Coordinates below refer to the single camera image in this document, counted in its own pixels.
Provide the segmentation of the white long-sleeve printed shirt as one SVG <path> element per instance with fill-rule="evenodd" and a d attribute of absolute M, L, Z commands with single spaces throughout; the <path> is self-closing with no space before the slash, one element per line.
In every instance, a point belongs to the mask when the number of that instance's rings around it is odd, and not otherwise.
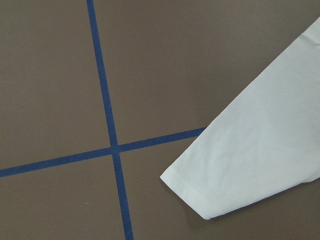
<path fill-rule="evenodd" d="M 267 66 L 162 173 L 209 220 L 320 176 L 320 22 Z"/>

